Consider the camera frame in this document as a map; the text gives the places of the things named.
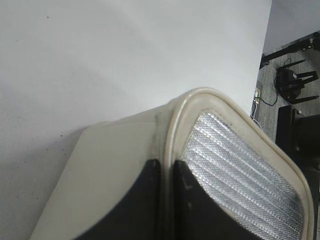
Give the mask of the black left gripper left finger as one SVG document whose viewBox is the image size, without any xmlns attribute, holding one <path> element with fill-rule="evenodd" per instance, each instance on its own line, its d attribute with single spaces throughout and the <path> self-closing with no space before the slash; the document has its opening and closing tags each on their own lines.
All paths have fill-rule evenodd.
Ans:
<svg viewBox="0 0 320 240">
<path fill-rule="evenodd" d="M 161 165 L 145 162 L 125 196 L 78 240 L 157 240 Z"/>
</svg>

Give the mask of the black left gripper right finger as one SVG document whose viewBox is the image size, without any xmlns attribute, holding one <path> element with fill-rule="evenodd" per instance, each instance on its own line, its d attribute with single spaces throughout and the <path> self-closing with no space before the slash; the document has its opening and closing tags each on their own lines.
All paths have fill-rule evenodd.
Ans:
<svg viewBox="0 0 320 240">
<path fill-rule="evenodd" d="M 181 160 L 173 165 L 176 240 L 251 240 L 253 234 L 227 215 Z"/>
</svg>

